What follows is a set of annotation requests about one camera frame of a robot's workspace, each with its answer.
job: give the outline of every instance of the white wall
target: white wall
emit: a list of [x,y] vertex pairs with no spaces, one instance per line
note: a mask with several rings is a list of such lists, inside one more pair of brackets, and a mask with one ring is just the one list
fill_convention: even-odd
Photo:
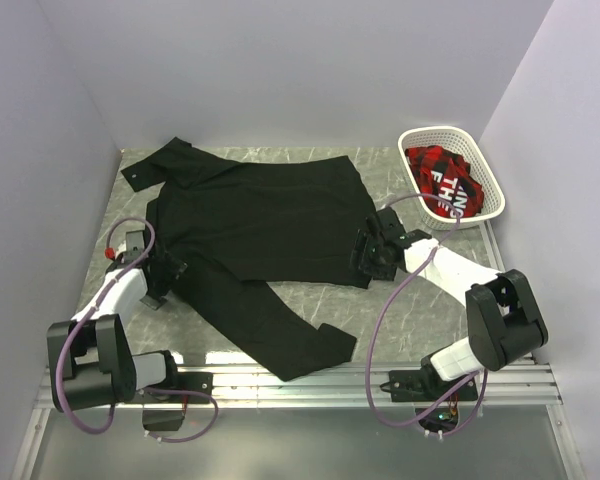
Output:
[[551,0],[40,0],[121,147],[479,137]]
[[117,150],[33,0],[0,0],[0,479],[78,301]]
[[600,479],[600,0],[555,0],[480,143],[507,197],[505,263],[532,282],[544,356]]

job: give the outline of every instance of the gray floor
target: gray floor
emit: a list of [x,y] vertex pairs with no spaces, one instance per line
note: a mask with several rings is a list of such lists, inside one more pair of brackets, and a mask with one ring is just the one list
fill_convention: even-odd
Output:
[[[210,410],[190,414],[194,428]],[[468,415],[462,409],[461,416]],[[404,419],[412,409],[388,415]],[[103,410],[81,416],[102,424]],[[51,412],[34,479],[560,480],[566,479],[543,406],[485,408],[443,443],[415,428],[386,428],[367,409],[222,409],[204,437],[158,446],[139,411],[118,410],[105,435],[82,435]]]
[[[397,148],[210,148],[220,157],[245,162],[300,163],[348,155],[359,170],[370,195],[379,207],[393,195],[405,191],[406,180]],[[127,149],[121,168],[142,160],[152,150]],[[118,173],[83,287],[83,306],[102,284],[108,261],[104,240],[109,226],[118,218],[144,217],[147,201],[155,198],[160,186],[133,193]],[[407,229],[424,228],[415,201],[396,206]],[[123,238],[124,227],[114,236],[114,245]],[[461,230],[447,245],[467,258],[488,265],[486,247],[477,227]],[[369,337],[378,312],[395,283],[372,282],[369,290],[333,285],[283,282],[272,284],[278,295],[306,321],[318,326],[330,323],[358,337],[354,361],[366,356]],[[450,296],[424,280],[417,279],[394,302],[380,331],[374,359],[378,361],[419,361],[424,355],[452,343],[466,333],[463,308]],[[183,355],[187,364],[243,363],[239,350],[188,305],[173,296],[158,311],[139,304],[127,327],[133,353],[170,349]]]

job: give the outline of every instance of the metal bracket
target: metal bracket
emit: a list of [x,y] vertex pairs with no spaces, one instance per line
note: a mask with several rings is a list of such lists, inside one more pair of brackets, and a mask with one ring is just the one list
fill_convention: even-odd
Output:
[[[208,372],[182,372],[177,377],[177,389],[202,392],[211,395],[213,390],[213,374]],[[156,400],[156,403],[147,402],[147,396]],[[136,395],[131,403],[141,403],[142,425],[149,432],[177,432],[184,422],[185,408],[182,410],[161,409],[160,404],[182,403],[181,395]],[[187,404],[204,405],[209,400],[201,397],[190,396]]]
[[[425,402],[436,401],[444,392],[453,387],[462,378],[452,382],[443,382],[439,388],[424,388],[420,370],[391,370],[389,381],[380,385],[380,390],[391,394],[391,402]],[[458,401],[472,402],[478,399],[478,388],[474,381],[464,385],[457,391]]]

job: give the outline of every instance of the shirt sleeve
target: shirt sleeve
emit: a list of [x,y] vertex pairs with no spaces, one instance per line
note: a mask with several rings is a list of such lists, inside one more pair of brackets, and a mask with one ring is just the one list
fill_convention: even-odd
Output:
[[239,162],[217,157],[174,137],[144,160],[122,170],[122,175],[134,192],[163,183],[167,179],[182,188],[189,188],[239,165]]

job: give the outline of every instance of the white panel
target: white panel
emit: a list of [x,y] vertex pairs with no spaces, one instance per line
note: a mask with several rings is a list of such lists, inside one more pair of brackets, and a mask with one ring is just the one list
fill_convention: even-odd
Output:
[[600,479],[600,0],[557,0],[480,142],[589,478]]

